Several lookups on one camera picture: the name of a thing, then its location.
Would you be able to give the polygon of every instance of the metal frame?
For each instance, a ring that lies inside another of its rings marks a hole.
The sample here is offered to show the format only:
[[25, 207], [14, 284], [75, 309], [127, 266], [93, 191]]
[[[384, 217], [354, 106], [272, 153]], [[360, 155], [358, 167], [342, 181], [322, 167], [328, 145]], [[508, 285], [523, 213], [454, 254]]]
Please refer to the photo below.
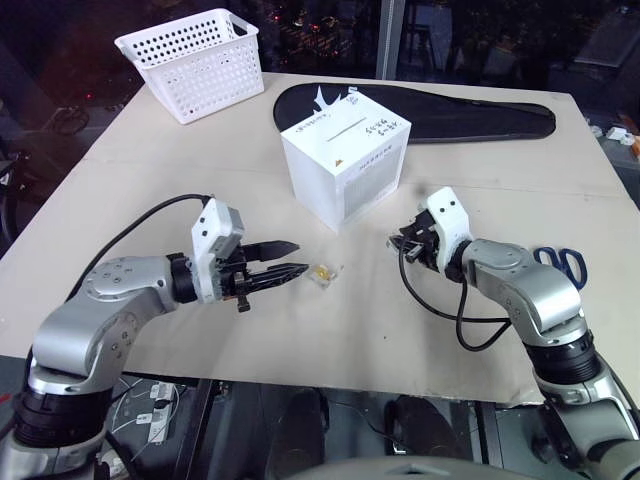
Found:
[[191, 477], [194, 463], [207, 430], [211, 406], [218, 393], [219, 382], [217, 380], [200, 379], [198, 381], [189, 425], [180, 444], [178, 458], [173, 469], [172, 478], [174, 480], [184, 480]]
[[478, 435], [480, 437], [480, 454], [482, 463], [492, 467], [503, 468], [502, 447], [496, 417], [496, 404], [491, 402], [475, 402]]
[[451, 413], [451, 428], [456, 435], [458, 444], [462, 448], [466, 458], [473, 461], [473, 446], [471, 441], [471, 424], [469, 421], [470, 411], [474, 408], [473, 402], [451, 401], [449, 412]]
[[382, 0], [376, 78], [394, 80], [402, 37], [405, 0]]

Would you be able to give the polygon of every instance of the white logo on bag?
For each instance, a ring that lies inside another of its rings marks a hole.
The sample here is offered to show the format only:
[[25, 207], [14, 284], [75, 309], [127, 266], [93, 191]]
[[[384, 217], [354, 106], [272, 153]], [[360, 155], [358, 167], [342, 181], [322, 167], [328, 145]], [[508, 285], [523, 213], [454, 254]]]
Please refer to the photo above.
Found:
[[[358, 91], [358, 87], [351, 87], [351, 86], [349, 87], [349, 93], [354, 93], [357, 91]], [[320, 110], [316, 110], [314, 108], [313, 113], [320, 113], [322, 110], [329, 107], [330, 105], [333, 105], [334, 103], [336, 103], [338, 100], [341, 100], [341, 99], [342, 99], [342, 95], [338, 95], [338, 98], [336, 98], [333, 102], [327, 103], [324, 99], [324, 96], [322, 95], [322, 87], [318, 86], [318, 93], [316, 94], [316, 98], [314, 98], [313, 101], [316, 103], [316, 105], [320, 107]]]

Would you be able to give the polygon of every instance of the floor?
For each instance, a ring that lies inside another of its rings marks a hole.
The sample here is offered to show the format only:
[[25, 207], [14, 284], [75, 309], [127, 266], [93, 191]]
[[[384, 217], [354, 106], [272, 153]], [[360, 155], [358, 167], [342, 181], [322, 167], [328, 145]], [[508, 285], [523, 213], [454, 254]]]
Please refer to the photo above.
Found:
[[[0, 356], [0, 398], [20, 389], [24, 361]], [[129, 385], [136, 377], [124, 376]], [[135, 418], [150, 412], [153, 400], [149, 398], [156, 380], [140, 379], [127, 397], [114, 403], [107, 417], [111, 430], [119, 428], [116, 438], [131, 452], [145, 446], [149, 426], [139, 425]], [[118, 385], [114, 395], [127, 387]], [[139, 465], [147, 478], [172, 478], [173, 462], [189, 429], [189, 415], [195, 389], [177, 387], [183, 394], [175, 419], [169, 427], [169, 435], [160, 445], [146, 447]], [[197, 477], [235, 480], [237, 478], [262, 478], [269, 446], [278, 421], [297, 387], [257, 384], [231, 384], [228, 392], [216, 397], [210, 415], [204, 443], [211, 452], [197, 465]], [[374, 433], [365, 418], [376, 428], [383, 428], [382, 412], [387, 401], [396, 395], [346, 390], [323, 390], [329, 399], [330, 428], [325, 435], [325, 461], [334, 462], [353, 457], [384, 455], [384, 439]], [[458, 441], [470, 460], [480, 461], [477, 423], [469, 402], [451, 402], [430, 399], [440, 413], [451, 423]], [[0, 404], [0, 425], [11, 415], [10, 399]], [[540, 479], [575, 479], [577, 474], [566, 471], [555, 459], [549, 464], [537, 459], [529, 447], [535, 434], [541, 434], [535, 408], [499, 410], [497, 422], [504, 468]]]

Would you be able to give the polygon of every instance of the white cardboard box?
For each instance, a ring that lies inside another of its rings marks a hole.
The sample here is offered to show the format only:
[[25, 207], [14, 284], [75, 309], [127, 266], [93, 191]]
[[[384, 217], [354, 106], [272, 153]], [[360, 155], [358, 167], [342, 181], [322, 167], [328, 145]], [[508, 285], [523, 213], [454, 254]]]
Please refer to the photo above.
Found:
[[337, 232], [396, 190], [410, 128], [355, 92], [285, 130], [296, 198]]

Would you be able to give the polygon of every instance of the black cable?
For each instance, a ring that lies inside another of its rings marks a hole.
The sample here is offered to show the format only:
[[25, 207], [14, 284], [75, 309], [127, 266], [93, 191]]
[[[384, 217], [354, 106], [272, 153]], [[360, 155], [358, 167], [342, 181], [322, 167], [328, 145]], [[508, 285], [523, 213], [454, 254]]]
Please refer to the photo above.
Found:
[[109, 243], [107, 243], [104, 247], [102, 247], [102, 249], [100, 249], [100, 251], [96, 254], [96, 256], [93, 257], [91, 262], [89, 262], [89, 265], [87, 265], [87, 267], [84, 269], [84, 271], [80, 275], [80, 278], [78, 278], [78, 280], [76, 281], [75, 285], [71, 289], [71, 292], [69, 293], [69, 296], [67, 297], [67, 301], [70, 300], [76, 293], [78, 293], [78, 290], [80, 290], [80, 287], [82, 286], [82, 281], [84, 280], [84, 277], [86, 277], [89, 274], [89, 272], [91, 272], [91, 270], [94, 269], [94, 267], [97, 265], [97, 263], [100, 261], [100, 259], [109, 250], [111, 250], [111, 248], [116, 243], [118, 243], [120, 240], [122, 240], [124, 237], [126, 237], [129, 233], [131, 233], [136, 227], [138, 227], [142, 222], [147, 220], [154, 213], [162, 210], [165, 207], [168, 207], [169, 205], [173, 205], [174, 203], [178, 203], [178, 202], [181, 202], [183, 200], [193, 200], [193, 199], [200, 200], [202, 202], [203, 206], [204, 206], [211, 199], [211, 196], [210, 195], [200, 195], [200, 194], [197, 194], [197, 193], [187, 193], [185, 195], [178, 195], [177, 197], [173, 197], [173, 198], [170, 198], [168, 200], [165, 200], [164, 202], [159, 203], [158, 205], [156, 205], [155, 207], [151, 208], [150, 210], [147, 210], [135, 222], [133, 222], [131, 225], [129, 225], [127, 228], [125, 228], [118, 235], [113, 237], [113, 239]]
[[[450, 315], [448, 313], [444, 313], [441, 312], [440, 310], [437, 310], [436, 308], [432, 307], [431, 305], [429, 305], [419, 294], [418, 292], [416, 292], [413, 287], [411, 286], [411, 284], [409, 283], [409, 279], [407, 278], [407, 274], [405, 272], [404, 269], [404, 255], [402, 254], [402, 252], [404, 252], [404, 247], [406, 245], [407, 242], [407, 237], [402, 237], [402, 242], [400, 243], [400, 249], [398, 252], [398, 266], [400, 268], [400, 277], [402, 278], [402, 283], [404, 283], [404, 286], [406, 287], [406, 289], [409, 291], [409, 293], [411, 294], [411, 296], [413, 298], [416, 299], [416, 301], [422, 305], [424, 308], [426, 308], [428, 311], [430, 311], [431, 313], [433, 313], [434, 315], [438, 315], [439, 317], [445, 318], [447, 320], [452, 320], [452, 321], [457, 321], [457, 315]], [[464, 322], [468, 322], [468, 323], [508, 323], [509, 325], [511, 325], [511, 320], [509, 320], [508, 318], [474, 318], [474, 317], [462, 317], [462, 321]]]
[[402, 443], [400, 440], [398, 440], [396, 437], [394, 437], [393, 435], [389, 435], [385, 432], [383, 432], [382, 430], [378, 429], [375, 427], [375, 425], [373, 425], [371, 423], [371, 421], [369, 420], [369, 417], [367, 417], [367, 415], [360, 410], [358, 407], [356, 407], [355, 405], [351, 405], [350, 403], [344, 403], [344, 402], [337, 402], [335, 400], [331, 400], [328, 399], [328, 401], [330, 403], [333, 403], [335, 405], [341, 405], [343, 407], [347, 407], [350, 408], [352, 410], [354, 410], [355, 412], [358, 413], [358, 415], [360, 415], [362, 417], [362, 419], [367, 423], [367, 426], [371, 429], [371, 431], [373, 431], [374, 433], [377, 433], [378, 435], [380, 435], [381, 437], [386, 438], [387, 440], [392, 441], [393, 443], [395, 443], [396, 445], [404, 448], [406, 450], [407, 453], [411, 453], [411, 448], [409, 448], [407, 445], [405, 445], [404, 443]]
[[142, 480], [140, 475], [138, 475], [138, 472], [136, 472], [135, 466], [133, 465], [131, 454], [120, 444], [120, 442], [118, 442], [118, 440], [116, 440], [116, 437], [113, 436], [113, 433], [107, 430], [104, 435], [104, 439], [109, 445], [111, 445], [111, 448], [113, 448], [116, 454], [120, 457], [120, 460], [122, 460], [122, 464], [124, 465], [124, 468], [131, 480]]
[[627, 390], [627, 387], [624, 386], [624, 383], [622, 383], [622, 380], [620, 380], [620, 377], [618, 376], [616, 371], [613, 368], [611, 368], [611, 365], [609, 365], [607, 361], [604, 358], [602, 358], [602, 356], [598, 355], [598, 358], [602, 363], [604, 363], [609, 368], [609, 371], [611, 372], [611, 376], [613, 377], [613, 380], [618, 384], [618, 388], [620, 389], [620, 391], [622, 392], [622, 395], [624, 395], [625, 399], [627, 400], [627, 403], [629, 404], [629, 408], [630, 408], [629, 413], [631, 415], [631, 418], [633, 419], [633, 422], [636, 424], [636, 428], [638, 429], [638, 432], [640, 432], [640, 414], [638, 414], [638, 406], [636, 405], [636, 402], [633, 401], [633, 398], [631, 397], [629, 390]]
[[507, 329], [511, 326], [511, 322], [505, 322], [493, 336], [484, 342], [481, 345], [469, 345], [467, 341], [464, 339], [462, 335], [462, 323], [463, 323], [463, 314], [464, 314], [464, 306], [467, 303], [467, 280], [462, 280], [462, 293], [460, 294], [460, 304], [458, 305], [458, 314], [456, 315], [456, 337], [458, 337], [458, 343], [462, 345], [462, 347], [470, 352], [481, 352], [482, 350], [486, 350], [491, 345], [496, 343], [496, 341], [500, 338], [500, 336], [507, 331]]

